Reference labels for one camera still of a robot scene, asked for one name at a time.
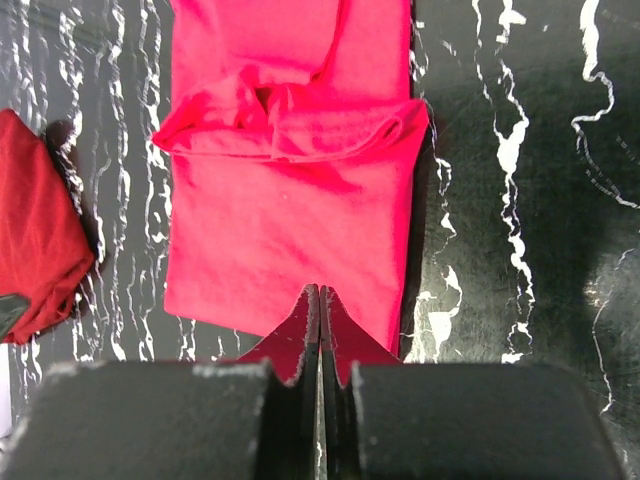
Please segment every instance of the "red garment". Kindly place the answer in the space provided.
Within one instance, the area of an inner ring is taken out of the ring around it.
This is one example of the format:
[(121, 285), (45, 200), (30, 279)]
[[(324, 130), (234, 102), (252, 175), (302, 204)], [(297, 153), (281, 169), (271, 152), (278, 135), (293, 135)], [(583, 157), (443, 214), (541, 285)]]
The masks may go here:
[(413, 167), (408, 0), (173, 0), (165, 308), (266, 335), (307, 283), (397, 351)]
[(45, 144), (0, 111), (0, 297), (29, 300), (4, 342), (24, 344), (69, 316), (93, 254)]

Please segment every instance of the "black marble surface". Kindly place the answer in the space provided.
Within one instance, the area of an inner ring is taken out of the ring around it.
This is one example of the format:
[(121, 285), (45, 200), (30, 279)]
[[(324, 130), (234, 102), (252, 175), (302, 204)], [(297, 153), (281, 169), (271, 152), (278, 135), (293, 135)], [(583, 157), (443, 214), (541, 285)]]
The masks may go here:
[[(84, 309), (13, 349), (16, 415), (55, 361), (255, 342), (162, 310), (171, 178), (148, 137), (169, 109), (171, 22), (166, 0), (0, 0), (0, 105), (34, 130), (75, 126), (68, 179), (102, 260)], [(640, 4), (416, 0), (413, 24), (435, 148), (416, 178), (407, 361), (565, 366), (640, 473)]]

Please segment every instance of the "table surface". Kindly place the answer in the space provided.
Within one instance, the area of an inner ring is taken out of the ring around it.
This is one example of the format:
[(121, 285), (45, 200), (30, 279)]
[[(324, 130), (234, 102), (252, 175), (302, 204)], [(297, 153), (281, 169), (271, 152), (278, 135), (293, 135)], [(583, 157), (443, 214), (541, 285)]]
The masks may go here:
[[(12, 348), (16, 415), (53, 362), (256, 342), (162, 309), (172, 183), (149, 135), (171, 25), (167, 0), (0, 0), (0, 107), (34, 131), (73, 125), (67, 180), (102, 260), (84, 308)], [(640, 472), (640, 4), (417, 0), (413, 27), (435, 147), (416, 175), (406, 359), (564, 366)]]

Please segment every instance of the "pink fabric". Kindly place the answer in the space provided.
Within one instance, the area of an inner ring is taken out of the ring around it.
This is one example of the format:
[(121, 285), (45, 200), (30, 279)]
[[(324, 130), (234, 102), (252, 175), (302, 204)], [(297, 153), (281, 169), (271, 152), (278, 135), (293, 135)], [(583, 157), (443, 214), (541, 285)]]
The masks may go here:
[(409, 1), (173, 0), (165, 308), (266, 335), (308, 283), (396, 352), (412, 172)]

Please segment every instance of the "dark red cloth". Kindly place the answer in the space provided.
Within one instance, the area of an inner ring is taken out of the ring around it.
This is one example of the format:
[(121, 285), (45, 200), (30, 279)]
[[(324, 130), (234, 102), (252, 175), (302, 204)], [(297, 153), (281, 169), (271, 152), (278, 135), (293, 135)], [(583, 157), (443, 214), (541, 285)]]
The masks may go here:
[(168, 312), (266, 335), (307, 283), (397, 351), (413, 167), (409, 0), (172, 0)]
[(46, 146), (11, 110), (0, 111), (0, 297), (28, 310), (4, 342), (24, 344), (69, 316), (93, 254)]

